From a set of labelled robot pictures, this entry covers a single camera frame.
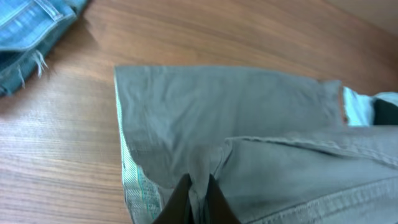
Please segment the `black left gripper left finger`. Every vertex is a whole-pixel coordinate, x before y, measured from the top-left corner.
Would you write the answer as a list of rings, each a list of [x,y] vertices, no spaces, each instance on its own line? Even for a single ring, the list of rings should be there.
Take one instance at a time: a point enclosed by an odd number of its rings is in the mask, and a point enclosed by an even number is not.
[[[191,185],[190,176],[184,174],[166,206],[152,224],[192,224],[193,214],[188,194]]]

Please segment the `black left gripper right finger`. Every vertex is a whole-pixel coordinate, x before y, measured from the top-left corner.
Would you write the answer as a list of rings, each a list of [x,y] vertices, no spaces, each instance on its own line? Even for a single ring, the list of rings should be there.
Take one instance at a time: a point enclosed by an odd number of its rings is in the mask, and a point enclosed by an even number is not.
[[[213,175],[209,176],[206,193],[206,218],[211,224],[240,224],[229,207],[217,181]]]

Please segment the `grey cotton shorts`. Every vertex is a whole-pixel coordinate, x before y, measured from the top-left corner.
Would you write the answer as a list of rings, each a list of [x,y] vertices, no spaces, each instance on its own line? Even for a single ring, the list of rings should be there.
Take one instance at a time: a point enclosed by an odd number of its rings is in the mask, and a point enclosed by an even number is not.
[[[210,175],[241,223],[397,222],[397,126],[349,126],[338,80],[120,65],[114,82],[134,223],[152,223],[184,174],[193,223],[208,223]]]

